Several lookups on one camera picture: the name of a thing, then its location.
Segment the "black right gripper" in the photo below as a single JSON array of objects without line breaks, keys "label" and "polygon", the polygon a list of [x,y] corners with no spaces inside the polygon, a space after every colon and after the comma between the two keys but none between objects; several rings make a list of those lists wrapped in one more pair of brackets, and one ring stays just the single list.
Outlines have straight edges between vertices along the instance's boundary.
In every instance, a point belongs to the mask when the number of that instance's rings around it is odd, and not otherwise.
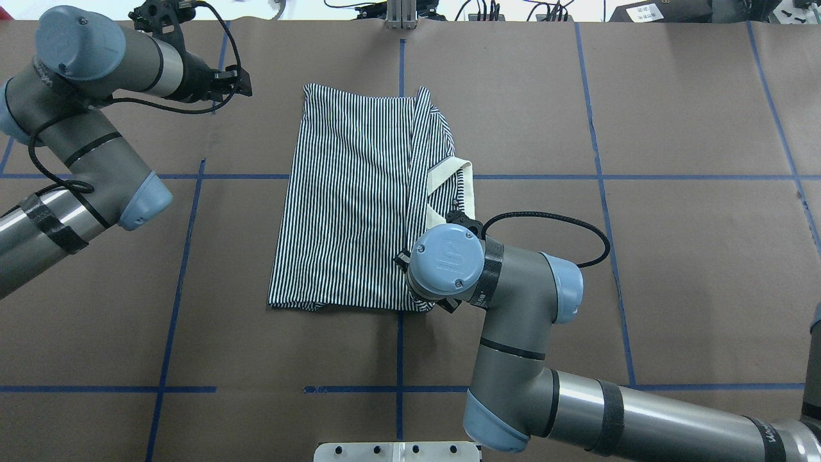
[{"label": "black right gripper", "polygon": [[411,253],[408,249],[398,252],[394,257],[394,264],[399,267],[405,279],[405,285],[415,301],[428,302],[442,307],[449,313],[454,313],[461,306],[461,301],[451,296],[441,296],[422,289],[418,282],[412,277],[410,270]]}]

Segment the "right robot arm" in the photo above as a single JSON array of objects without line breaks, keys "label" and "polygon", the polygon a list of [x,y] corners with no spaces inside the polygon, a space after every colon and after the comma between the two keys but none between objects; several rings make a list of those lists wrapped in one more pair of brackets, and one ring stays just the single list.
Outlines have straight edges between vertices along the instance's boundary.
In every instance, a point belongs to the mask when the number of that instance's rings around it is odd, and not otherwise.
[{"label": "right robot arm", "polygon": [[414,298],[485,312],[463,419],[484,447],[522,452],[531,438],[548,438],[637,461],[819,460],[819,315],[800,418],[768,423],[549,368],[550,328],[571,321],[583,298],[571,261],[457,223],[429,229],[394,261]]}]

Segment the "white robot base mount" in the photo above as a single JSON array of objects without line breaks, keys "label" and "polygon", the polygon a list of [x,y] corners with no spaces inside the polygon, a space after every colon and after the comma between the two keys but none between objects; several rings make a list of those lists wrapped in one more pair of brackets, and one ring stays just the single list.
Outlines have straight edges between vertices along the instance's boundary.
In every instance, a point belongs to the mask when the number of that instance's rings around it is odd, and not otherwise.
[{"label": "white robot base mount", "polygon": [[482,461],[480,445],[471,441],[328,442],[314,461]]}]

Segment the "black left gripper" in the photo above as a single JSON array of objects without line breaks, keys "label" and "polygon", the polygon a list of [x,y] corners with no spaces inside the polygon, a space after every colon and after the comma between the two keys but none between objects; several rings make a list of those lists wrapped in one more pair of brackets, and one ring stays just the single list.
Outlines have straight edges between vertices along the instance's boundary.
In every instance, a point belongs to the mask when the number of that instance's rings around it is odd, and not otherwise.
[{"label": "black left gripper", "polygon": [[253,95],[250,75],[242,67],[228,65],[223,70],[214,69],[197,55],[185,55],[183,64],[184,103],[222,103],[229,94]]}]

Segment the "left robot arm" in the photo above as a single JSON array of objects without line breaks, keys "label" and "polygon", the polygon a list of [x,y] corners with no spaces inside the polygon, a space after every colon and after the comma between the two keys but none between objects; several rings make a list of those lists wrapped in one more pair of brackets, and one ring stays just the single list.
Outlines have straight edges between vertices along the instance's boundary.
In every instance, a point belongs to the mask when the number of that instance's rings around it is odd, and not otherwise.
[{"label": "left robot arm", "polygon": [[185,109],[115,92],[211,102],[188,109],[196,115],[223,108],[236,94],[251,96],[241,59],[218,69],[187,51],[181,25],[198,8],[216,13],[205,1],[146,1],[129,13],[132,29],[68,5],[39,17],[32,62],[2,85],[2,131],[27,148],[50,184],[2,216],[2,296],[106,229],[135,230],[173,201],[102,110],[116,103]]}]

